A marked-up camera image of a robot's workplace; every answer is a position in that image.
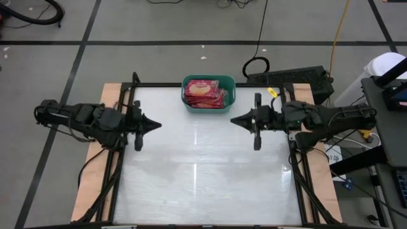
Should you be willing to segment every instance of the wooden board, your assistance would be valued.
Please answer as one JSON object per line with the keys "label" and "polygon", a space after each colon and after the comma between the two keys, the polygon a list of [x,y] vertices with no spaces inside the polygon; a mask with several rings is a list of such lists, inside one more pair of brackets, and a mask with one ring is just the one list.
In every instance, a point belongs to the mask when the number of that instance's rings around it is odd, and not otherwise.
{"label": "wooden board", "polygon": [[[309,104],[314,104],[312,97],[312,91],[309,84],[297,83],[294,84],[294,95],[296,101],[303,101]],[[302,131],[308,131],[304,125],[301,127]],[[325,152],[324,144],[319,142],[314,148]],[[331,213],[334,219],[342,222],[341,213],[339,210],[339,203],[336,197],[335,187],[333,185],[331,171],[329,169],[329,163],[326,157],[322,155],[320,151],[312,150],[307,153],[308,164],[310,167],[312,185],[314,192],[318,199],[324,204],[324,207]],[[309,218],[309,207],[306,207],[308,222],[312,222],[312,218]]]}
{"label": "wooden board", "polygon": [[[103,87],[100,102],[103,102],[107,107],[114,107],[114,105],[119,101],[120,87],[121,83],[106,83]],[[102,148],[98,142],[90,143],[86,161],[91,159],[91,157],[96,155],[101,149]],[[80,217],[82,217],[99,195],[106,168],[107,154],[108,152],[106,150],[95,158],[95,160],[90,162],[83,170],[81,184],[79,186],[78,195],[76,196],[71,221],[78,220]],[[109,206],[110,199],[110,195],[106,197],[105,205]],[[103,215],[102,219],[107,219],[107,213]]]}

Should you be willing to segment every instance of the black metal frame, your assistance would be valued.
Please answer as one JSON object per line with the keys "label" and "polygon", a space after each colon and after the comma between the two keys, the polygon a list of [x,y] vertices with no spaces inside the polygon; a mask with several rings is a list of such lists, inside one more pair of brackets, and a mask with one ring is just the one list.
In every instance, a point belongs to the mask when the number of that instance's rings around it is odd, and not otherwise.
{"label": "black metal frame", "polygon": [[[281,84],[277,84],[277,85],[273,85],[273,84],[271,84],[271,85],[251,85],[251,84],[247,84],[247,83],[237,83],[236,86],[238,88],[239,87],[240,88],[278,87],[280,89],[282,103],[287,102],[286,95],[284,93],[284,90],[287,89],[287,91],[290,94],[291,100],[294,99],[292,84],[284,84],[284,86],[282,86]],[[129,89],[130,89],[130,96],[128,98],[128,104],[133,103],[135,89],[137,87],[181,87],[181,83],[140,83],[139,81],[138,82],[132,82],[132,83],[122,83],[121,88],[120,88],[120,96],[119,96],[119,101],[118,101],[118,107],[117,107],[117,109],[119,111],[121,111],[122,108],[123,108],[125,94],[126,94],[127,90],[129,90]],[[297,164],[298,163],[298,161],[296,159],[297,152],[295,152],[294,148],[290,144],[289,139],[288,139],[288,141],[289,141],[289,150],[290,150],[290,154],[291,154],[292,163]],[[108,216],[107,221],[101,221],[102,213],[103,213],[103,211],[106,210],[106,209],[104,209],[104,203],[105,203],[104,199],[105,199],[106,195],[104,195],[105,197],[102,198],[102,200],[103,200],[102,204],[100,204],[100,206],[97,208],[97,213],[96,213],[96,218],[95,218],[96,222],[92,222],[92,223],[72,222],[71,224],[68,224],[68,225],[41,226],[41,227],[35,227],[35,228],[36,229],[49,229],[49,228],[58,228],[58,229],[66,229],[66,228],[72,228],[72,229],[96,229],[97,228],[97,229],[99,229],[99,228],[102,228],[103,226],[114,226],[113,225],[113,216],[114,216],[114,209],[116,207],[116,200],[117,200],[117,195],[118,195],[118,187],[119,187],[119,182],[120,182],[121,169],[123,167],[124,153],[125,153],[124,150],[118,152],[118,162],[117,162],[116,168],[115,168],[115,173],[118,172],[117,173],[118,177],[116,177],[116,180],[114,181],[114,184],[109,189],[106,189],[110,185],[111,178],[113,177],[113,176],[110,176],[110,173],[111,173],[111,169],[112,169],[112,166],[113,166],[113,163],[112,163],[113,162],[113,157],[114,157],[114,154],[115,154],[115,152],[109,152],[108,160],[106,162],[106,168],[105,168],[105,171],[104,171],[102,192],[95,201],[95,202],[97,202],[98,199],[100,200],[100,197],[102,196],[102,193],[108,193],[111,188],[113,189],[111,204],[110,204],[110,207],[108,209],[109,216]],[[304,154],[301,155],[301,157],[302,157],[303,165],[304,165],[304,175],[306,177],[307,183],[313,189],[307,154],[304,153]],[[319,221],[319,213],[318,213],[318,210],[316,209],[316,207],[314,206],[314,204],[312,202],[310,202],[311,208],[312,208],[312,216],[313,216],[314,222],[317,222],[317,223],[308,223],[306,210],[305,210],[305,203],[304,203],[304,198],[303,198],[302,187],[299,184],[299,182],[297,182],[297,180],[294,180],[294,183],[295,183],[296,192],[297,192],[298,205],[299,205],[299,209],[300,209],[300,216],[301,216],[302,226],[307,227],[307,228],[315,228],[315,229],[319,229],[319,228],[321,228],[321,229],[323,229],[323,228],[369,229],[369,228],[364,228],[364,227],[347,226],[347,225],[319,224],[319,222],[320,222]],[[205,226],[204,225],[202,225],[202,226],[198,226],[198,225],[194,225],[194,226],[188,226],[188,225],[137,225],[137,228],[147,228],[147,229],[151,229],[151,228],[159,228],[159,229],[167,229],[167,228],[193,229],[193,228],[203,228],[203,227],[205,227]],[[277,226],[261,226],[261,225],[253,225],[253,226],[216,226],[216,225],[211,225],[210,227],[211,228],[218,228],[218,229],[231,229],[231,228],[238,228],[238,229],[253,229],[253,228],[254,229],[258,229],[258,228],[259,229],[260,228],[278,229]]]}

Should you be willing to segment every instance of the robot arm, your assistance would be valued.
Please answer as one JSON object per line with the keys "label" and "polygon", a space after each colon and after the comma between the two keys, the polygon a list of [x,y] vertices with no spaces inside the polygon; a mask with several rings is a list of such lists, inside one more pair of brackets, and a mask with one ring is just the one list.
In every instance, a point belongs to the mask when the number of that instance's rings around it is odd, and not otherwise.
{"label": "robot arm", "polygon": [[119,150],[126,145],[126,133],[135,133],[134,147],[136,151],[142,148],[144,134],[160,128],[162,125],[148,119],[141,113],[140,101],[134,106],[128,106],[126,114],[121,114],[104,104],[61,105],[55,100],[44,100],[34,110],[38,124],[64,125],[71,135],[73,130],[81,132],[86,138],[96,139],[103,148]]}
{"label": "robot arm", "polygon": [[260,132],[282,130],[288,133],[293,127],[304,124],[312,132],[298,132],[296,146],[300,151],[308,151],[322,139],[330,139],[335,134],[350,130],[370,130],[375,126],[376,110],[358,104],[342,108],[326,108],[306,102],[287,102],[282,113],[274,111],[273,104],[261,105],[261,94],[254,95],[254,109],[230,121],[254,133],[254,150],[261,148]]}

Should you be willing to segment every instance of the yellow sticker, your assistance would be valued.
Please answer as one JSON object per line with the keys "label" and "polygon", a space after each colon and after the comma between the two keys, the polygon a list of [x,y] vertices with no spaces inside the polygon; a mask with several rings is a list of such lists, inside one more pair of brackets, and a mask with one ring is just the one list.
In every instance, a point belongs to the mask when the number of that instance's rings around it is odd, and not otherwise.
{"label": "yellow sticker", "polygon": [[277,98],[278,95],[273,88],[267,88],[267,91],[270,93],[270,95],[272,95],[272,97]]}

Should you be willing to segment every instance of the green bowl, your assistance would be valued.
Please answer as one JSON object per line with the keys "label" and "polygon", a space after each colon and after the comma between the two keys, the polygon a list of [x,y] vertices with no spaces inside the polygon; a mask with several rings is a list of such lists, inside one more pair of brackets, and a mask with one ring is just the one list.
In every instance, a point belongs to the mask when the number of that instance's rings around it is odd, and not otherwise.
{"label": "green bowl", "polygon": [[[219,80],[219,88],[223,88],[228,91],[226,95],[226,105],[222,109],[203,109],[203,108],[192,108],[186,103],[184,90],[186,85],[190,80]],[[236,83],[235,80],[230,76],[219,76],[219,75],[191,75],[185,77],[183,80],[183,86],[181,90],[181,99],[184,102],[186,109],[190,113],[201,113],[201,114],[222,114],[230,110],[231,105],[236,99]]]}

